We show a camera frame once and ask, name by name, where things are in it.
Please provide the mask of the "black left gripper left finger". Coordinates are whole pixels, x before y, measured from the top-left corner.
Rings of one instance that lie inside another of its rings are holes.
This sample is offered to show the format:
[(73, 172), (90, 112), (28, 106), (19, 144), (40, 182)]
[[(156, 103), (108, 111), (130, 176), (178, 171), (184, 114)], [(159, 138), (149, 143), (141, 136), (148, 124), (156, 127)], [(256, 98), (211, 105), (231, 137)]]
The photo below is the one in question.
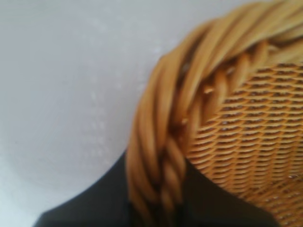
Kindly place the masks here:
[(36, 227), (129, 227), (125, 154), (88, 189), (41, 214)]

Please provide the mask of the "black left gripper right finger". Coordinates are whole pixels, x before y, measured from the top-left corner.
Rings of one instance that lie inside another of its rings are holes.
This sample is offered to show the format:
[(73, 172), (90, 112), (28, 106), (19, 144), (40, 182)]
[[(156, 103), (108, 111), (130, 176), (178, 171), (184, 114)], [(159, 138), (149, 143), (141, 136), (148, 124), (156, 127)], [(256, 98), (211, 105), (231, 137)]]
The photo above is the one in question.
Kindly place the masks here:
[(278, 227), (272, 214), (225, 191), (188, 160), (178, 227)]

